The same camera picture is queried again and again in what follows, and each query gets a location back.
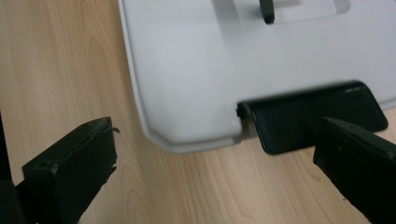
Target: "wooden table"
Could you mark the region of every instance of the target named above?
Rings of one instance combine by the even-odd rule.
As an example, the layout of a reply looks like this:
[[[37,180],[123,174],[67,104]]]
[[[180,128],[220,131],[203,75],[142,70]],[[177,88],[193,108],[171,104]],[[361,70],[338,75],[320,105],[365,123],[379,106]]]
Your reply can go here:
[[[110,116],[118,169],[81,223],[366,223],[313,164],[258,139],[172,155],[142,134],[116,0],[0,0],[0,108],[21,167],[79,124]],[[382,137],[396,142],[396,109]]]

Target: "black plastic bracket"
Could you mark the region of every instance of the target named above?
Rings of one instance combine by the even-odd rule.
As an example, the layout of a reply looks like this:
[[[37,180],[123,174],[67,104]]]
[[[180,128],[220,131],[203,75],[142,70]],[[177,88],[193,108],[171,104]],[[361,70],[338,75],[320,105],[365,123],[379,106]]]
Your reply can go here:
[[[6,137],[4,136],[3,121],[0,113],[0,179],[11,179],[7,154]]]
[[[1,180],[0,207],[12,211],[0,223],[77,224],[116,169],[113,131],[111,118],[84,123],[26,163],[16,188]]]
[[[238,104],[237,114],[241,120],[254,121],[263,149],[273,155],[312,147],[323,117],[345,120],[370,132],[388,127],[369,88],[359,81],[244,101]]]
[[[260,11],[265,23],[273,24],[275,20],[274,0],[260,0]]]
[[[361,127],[325,119],[314,163],[373,223],[396,223],[396,146]]]

